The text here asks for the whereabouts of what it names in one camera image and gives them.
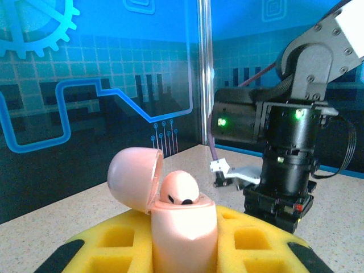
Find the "blue circuit line graphic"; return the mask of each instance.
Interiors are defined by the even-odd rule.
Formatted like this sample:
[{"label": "blue circuit line graphic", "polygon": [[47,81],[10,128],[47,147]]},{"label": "blue circuit line graphic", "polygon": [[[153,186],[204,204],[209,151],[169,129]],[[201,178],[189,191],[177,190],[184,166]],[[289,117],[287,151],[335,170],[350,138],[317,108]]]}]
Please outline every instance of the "blue circuit line graphic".
[{"label": "blue circuit line graphic", "polygon": [[61,124],[63,128],[63,135],[58,138],[42,140],[39,142],[25,144],[25,145],[19,145],[18,142],[16,141],[13,125],[11,124],[11,119],[5,98],[3,94],[0,92],[0,123],[2,125],[5,141],[9,149],[18,154],[22,154],[26,152],[33,152],[44,148],[53,147],[56,145],[61,145],[67,142],[71,137],[71,126],[69,124],[67,115],[67,107],[64,99],[64,89],[74,86],[89,86],[89,85],[95,86],[97,97],[113,96],[113,95],[121,97],[121,99],[123,99],[130,107],[132,107],[139,115],[141,115],[149,123],[162,121],[164,119],[176,118],[182,115],[187,115],[190,114],[193,110],[191,89],[189,90],[190,92],[189,109],[169,114],[158,115],[156,117],[151,117],[119,88],[103,89],[101,86],[100,78],[77,78],[77,79],[64,80],[56,85],[56,91],[55,91],[58,110],[61,118]]}]

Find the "black cable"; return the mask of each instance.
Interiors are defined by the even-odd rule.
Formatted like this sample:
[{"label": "black cable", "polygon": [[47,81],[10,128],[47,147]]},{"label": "black cable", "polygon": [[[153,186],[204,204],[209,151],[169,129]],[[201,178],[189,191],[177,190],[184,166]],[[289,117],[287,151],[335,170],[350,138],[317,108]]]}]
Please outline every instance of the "black cable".
[{"label": "black cable", "polygon": [[315,173],[312,172],[311,175],[315,179],[326,179],[326,178],[330,178],[335,175],[338,175],[339,173],[341,173],[343,170],[345,170],[348,167],[348,165],[350,164],[350,162],[354,156],[356,145],[357,145],[357,131],[355,129],[355,126],[349,120],[347,120],[346,118],[344,118],[341,115],[339,115],[337,117],[337,119],[340,121],[343,121],[348,130],[348,147],[346,149],[345,158],[341,164],[341,167],[338,169],[338,171],[332,175],[315,175]]}]

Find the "yellow foam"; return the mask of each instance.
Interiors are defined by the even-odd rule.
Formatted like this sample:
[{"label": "yellow foam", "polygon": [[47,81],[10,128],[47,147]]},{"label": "yellow foam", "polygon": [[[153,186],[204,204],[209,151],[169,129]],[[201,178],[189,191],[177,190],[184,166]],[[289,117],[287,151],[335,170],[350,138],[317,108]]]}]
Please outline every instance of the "yellow foam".
[{"label": "yellow foam", "polygon": [[[302,239],[252,216],[217,207],[218,273],[308,273],[287,243]],[[64,273],[153,273],[150,216],[129,210],[72,237],[85,244]]]}]

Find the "black eyes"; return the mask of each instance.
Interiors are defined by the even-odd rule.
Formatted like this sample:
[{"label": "black eyes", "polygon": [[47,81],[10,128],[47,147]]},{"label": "black eyes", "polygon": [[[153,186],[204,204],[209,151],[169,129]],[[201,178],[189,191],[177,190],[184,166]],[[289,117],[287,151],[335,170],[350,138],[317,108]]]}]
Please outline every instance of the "black eyes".
[{"label": "black eyes", "polygon": [[175,201],[173,200],[173,198],[170,196],[170,195],[168,195],[168,199],[174,204],[175,203]]}]

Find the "white table surface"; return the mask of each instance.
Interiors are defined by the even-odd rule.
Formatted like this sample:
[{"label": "white table surface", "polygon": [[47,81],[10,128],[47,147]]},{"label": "white table surface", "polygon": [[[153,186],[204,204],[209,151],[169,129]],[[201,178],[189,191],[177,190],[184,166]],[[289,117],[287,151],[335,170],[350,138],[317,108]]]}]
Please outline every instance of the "white table surface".
[{"label": "white table surface", "polygon": [[[261,166],[262,159],[217,150],[230,166]],[[164,160],[163,177],[182,169],[218,205],[243,212],[244,196],[235,186],[213,188],[208,147],[196,146]],[[364,180],[338,175],[321,180],[312,209],[296,236],[307,241],[334,272],[364,272]],[[0,225],[0,272],[34,272],[70,237],[128,210],[106,183]]]}]

